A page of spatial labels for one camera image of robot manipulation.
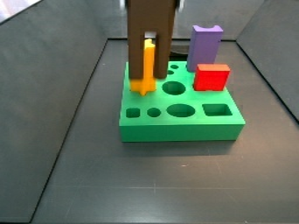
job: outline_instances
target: square hole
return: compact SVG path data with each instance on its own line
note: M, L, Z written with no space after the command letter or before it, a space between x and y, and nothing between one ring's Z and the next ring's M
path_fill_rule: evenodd
M125 117L136 118L140 116L140 108L128 108L125 110Z
M206 116L232 116L227 104L203 104Z

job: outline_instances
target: orange block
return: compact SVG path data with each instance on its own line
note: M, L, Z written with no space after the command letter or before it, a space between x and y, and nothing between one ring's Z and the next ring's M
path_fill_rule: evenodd
M156 89L153 67L155 67L155 45L152 44L152 40L147 39L144 41L144 78L141 80L129 81L131 91L139 92L141 96L144 96L147 92L152 92Z

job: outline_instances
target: red cube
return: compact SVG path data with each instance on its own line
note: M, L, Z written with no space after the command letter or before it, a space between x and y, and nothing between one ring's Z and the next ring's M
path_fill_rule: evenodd
M199 64L194 78L195 91L223 91L230 77L227 64Z

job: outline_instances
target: green shape sorter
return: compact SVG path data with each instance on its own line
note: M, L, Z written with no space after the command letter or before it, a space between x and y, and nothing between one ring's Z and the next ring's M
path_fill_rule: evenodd
M196 92L186 61L169 61L155 92L129 91L128 69L119 119L123 142L236 140L246 125L230 91Z

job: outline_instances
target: gray floor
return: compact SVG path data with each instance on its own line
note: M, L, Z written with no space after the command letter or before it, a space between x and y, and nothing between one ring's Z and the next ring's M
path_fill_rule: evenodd
M33 222L298 222L299 128L234 42L236 142L120 143L127 42L109 41Z

